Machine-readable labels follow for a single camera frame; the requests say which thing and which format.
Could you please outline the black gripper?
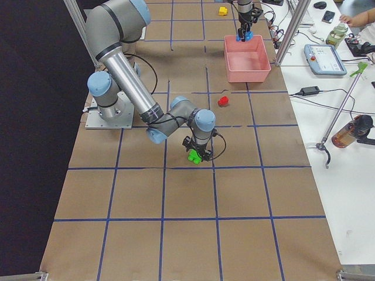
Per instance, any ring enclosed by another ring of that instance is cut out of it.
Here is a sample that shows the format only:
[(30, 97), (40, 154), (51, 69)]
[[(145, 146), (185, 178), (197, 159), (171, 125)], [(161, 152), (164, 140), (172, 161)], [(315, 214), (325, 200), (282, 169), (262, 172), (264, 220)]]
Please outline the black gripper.
[(206, 149), (206, 144), (199, 145), (193, 138), (186, 136), (182, 142), (182, 145), (186, 148), (186, 151), (188, 153), (191, 149), (195, 149), (199, 153), (199, 155), (201, 155), (202, 161), (211, 161), (213, 152)]
[(238, 18), (241, 23), (237, 30), (237, 41), (249, 41), (252, 39), (251, 27), (253, 23), (258, 22), (258, 18), (262, 15), (263, 10), (260, 8), (252, 8), (247, 12), (238, 12)]

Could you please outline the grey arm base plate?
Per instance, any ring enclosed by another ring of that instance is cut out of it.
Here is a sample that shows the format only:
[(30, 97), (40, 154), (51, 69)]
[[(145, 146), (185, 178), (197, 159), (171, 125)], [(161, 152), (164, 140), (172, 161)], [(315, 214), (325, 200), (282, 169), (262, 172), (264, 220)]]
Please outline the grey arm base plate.
[(118, 92), (117, 103), (111, 107), (99, 107), (92, 98), (87, 112), (86, 129), (131, 129), (134, 119), (134, 106), (123, 91)]

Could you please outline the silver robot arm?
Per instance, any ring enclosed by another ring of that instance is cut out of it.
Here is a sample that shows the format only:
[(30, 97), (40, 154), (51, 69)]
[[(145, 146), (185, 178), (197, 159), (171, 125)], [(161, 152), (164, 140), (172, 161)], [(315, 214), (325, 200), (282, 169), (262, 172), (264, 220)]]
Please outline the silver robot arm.
[(101, 108), (113, 107), (118, 99), (114, 90), (123, 90), (147, 124), (146, 133), (153, 143), (163, 142), (186, 124), (192, 136), (185, 137), (184, 147), (197, 153), (196, 163), (210, 161), (213, 152), (206, 146), (216, 135), (214, 112), (200, 109), (187, 98), (178, 96), (172, 101), (169, 112), (164, 113), (122, 52), (122, 44), (138, 41), (150, 20), (144, 1), (107, 1), (89, 13), (86, 20), (88, 48), (107, 71), (92, 74), (88, 88)]
[(253, 38), (251, 27), (257, 23), (263, 10), (255, 7), (251, 0), (238, 0), (236, 11), (240, 21), (240, 27), (237, 30), (236, 41), (246, 42)]

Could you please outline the person's bare hand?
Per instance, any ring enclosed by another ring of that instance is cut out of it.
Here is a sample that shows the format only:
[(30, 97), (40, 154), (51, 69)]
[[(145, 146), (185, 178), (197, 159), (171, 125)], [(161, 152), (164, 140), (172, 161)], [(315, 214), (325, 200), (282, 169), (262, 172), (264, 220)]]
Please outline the person's bare hand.
[(339, 20), (347, 24), (349, 27), (366, 26), (374, 22), (375, 8), (366, 10), (355, 16), (341, 15)]

